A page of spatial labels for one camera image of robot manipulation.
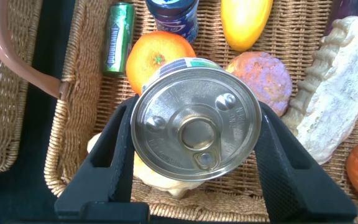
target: metal can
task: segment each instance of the metal can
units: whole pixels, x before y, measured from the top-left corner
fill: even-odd
[[[157,30],[181,35],[193,43],[198,35],[197,7],[199,0],[146,0]]]
[[[104,75],[125,76],[127,58],[132,49],[134,22],[135,9],[131,4],[119,2],[111,6],[103,60]]]
[[[153,83],[160,77],[169,74],[171,72],[174,72],[176,70],[182,68],[189,68],[189,67],[211,67],[211,68],[223,69],[215,62],[203,58],[190,58],[190,57],[179,58],[168,64],[161,66],[157,71],[155,71],[154,74],[150,77],[149,82],[143,84],[142,92],[144,92],[151,83]]]
[[[262,125],[259,102],[240,79],[213,67],[171,71],[141,95],[131,118],[139,157],[165,177],[201,181],[239,166]]]

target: yellow pepper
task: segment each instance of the yellow pepper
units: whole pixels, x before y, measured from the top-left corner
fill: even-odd
[[[224,36],[236,51],[246,51],[261,35],[273,0],[222,0],[221,19]]]

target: purple bottle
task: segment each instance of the purple bottle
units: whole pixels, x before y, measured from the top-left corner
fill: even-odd
[[[358,16],[358,0],[334,0],[325,35],[333,29],[334,20],[348,16]]]

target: black holder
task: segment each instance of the black holder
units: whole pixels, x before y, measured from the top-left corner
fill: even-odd
[[[57,199],[55,211],[60,219],[57,222],[154,222],[150,220],[146,203],[130,202],[135,151],[130,120],[138,98],[135,96],[119,105],[93,150]],[[353,222],[357,207],[352,200],[280,118],[266,104],[260,102],[260,106],[263,120],[255,154],[269,219],[272,222]]]

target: blue bottle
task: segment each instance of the blue bottle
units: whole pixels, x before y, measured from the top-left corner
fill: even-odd
[[[181,35],[192,43],[198,34],[199,0],[146,0],[158,30]]]

